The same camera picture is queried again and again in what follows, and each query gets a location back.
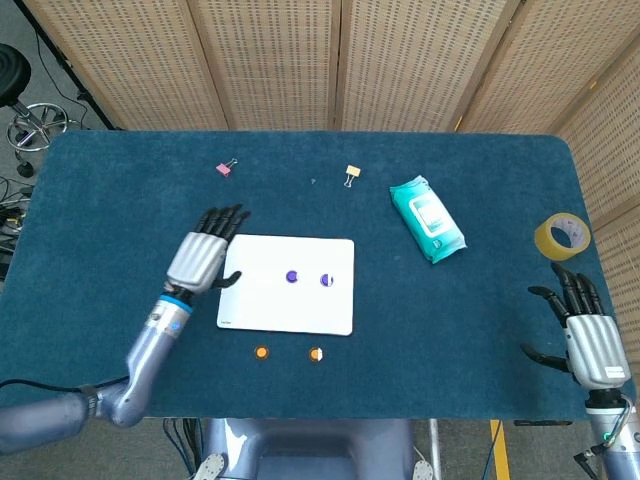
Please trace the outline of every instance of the tape roll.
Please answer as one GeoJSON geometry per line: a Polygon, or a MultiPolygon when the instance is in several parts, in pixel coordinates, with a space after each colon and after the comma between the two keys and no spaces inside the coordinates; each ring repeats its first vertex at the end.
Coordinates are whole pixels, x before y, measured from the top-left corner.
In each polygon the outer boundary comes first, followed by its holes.
{"type": "Polygon", "coordinates": [[[570,213],[551,215],[536,228],[534,240],[536,247],[550,260],[567,260],[584,251],[591,243],[589,227],[580,218],[570,213]],[[551,228],[559,228],[569,237],[571,247],[560,245],[551,234],[551,228]]]}

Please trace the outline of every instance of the woven panel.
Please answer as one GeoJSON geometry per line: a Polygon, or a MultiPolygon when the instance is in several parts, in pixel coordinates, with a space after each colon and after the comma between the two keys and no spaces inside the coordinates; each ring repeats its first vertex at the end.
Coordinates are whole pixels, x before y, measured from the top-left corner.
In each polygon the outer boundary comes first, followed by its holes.
{"type": "Polygon", "coordinates": [[[546,132],[638,27],[640,2],[529,1],[522,17],[507,33],[464,130],[546,132]]]}
{"type": "Polygon", "coordinates": [[[592,220],[640,195],[640,48],[559,131],[592,220]]]}
{"type": "Polygon", "coordinates": [[[225,112],[238,129],[326,129],[339,2],[190,0],[225,112]]]}
{"type": "Polygon", "coordinates": [[[342,128],[444,130],[507,3],[353,0],[342,128]]]}
{"type": "Polygon", "coordinates": [[[640,362],[640,215],[596,239],[627,356],[640,362]]]}
{"type": "Polygon", "coordinates": [[[184,1],[25,3],[119,126],[226,129],[184,1]]]}

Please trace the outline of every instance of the pink binder clip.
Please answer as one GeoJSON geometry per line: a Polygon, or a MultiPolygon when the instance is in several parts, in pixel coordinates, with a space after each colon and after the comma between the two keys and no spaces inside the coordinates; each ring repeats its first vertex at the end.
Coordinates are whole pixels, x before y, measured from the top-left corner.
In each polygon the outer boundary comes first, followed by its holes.
{"type": "Polygon", "coordinates": [[[238,163],[238,160],[232,158],[230,162],[221,163],[220,165],[218,165],[216,167],[216,170],[218,170],[221,175],[228,177],[229,175],[231,175],[231,167],[233,167],[236,163],[238,163]]]}

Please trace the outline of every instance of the black stool seat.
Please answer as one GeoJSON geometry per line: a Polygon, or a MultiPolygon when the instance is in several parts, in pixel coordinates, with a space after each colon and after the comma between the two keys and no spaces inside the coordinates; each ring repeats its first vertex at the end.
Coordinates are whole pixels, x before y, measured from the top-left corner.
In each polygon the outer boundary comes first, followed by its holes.
{"type": "Polygon", "coordinates": [[[31,65],[18,50],[0,43],[0,107],[13,105],[31,78],[31,65]]]}

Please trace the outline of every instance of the binder clip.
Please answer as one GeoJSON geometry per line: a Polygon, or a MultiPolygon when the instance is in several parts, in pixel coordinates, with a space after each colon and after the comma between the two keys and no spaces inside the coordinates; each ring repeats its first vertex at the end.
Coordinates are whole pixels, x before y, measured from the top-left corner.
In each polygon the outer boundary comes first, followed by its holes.
{"type": "Polygon", "coordinates": [[[230,162],[221,163],[220,165],[218,165],[216,167],[216,170],[218,170],[218,172],[220,172],[222,176],[228,177],[229,175],[231,175],[231,167],[233,167],[236,163],[238,163],[238,160],[232,158],[230,162]]]}
{"type": "Polygon", "coordinates": [[[351,188],[351,182],[353,179],[360,176],[360,169],[353,165],[347,165],[347,181],[344,182],[345,187],[351,188]]]}

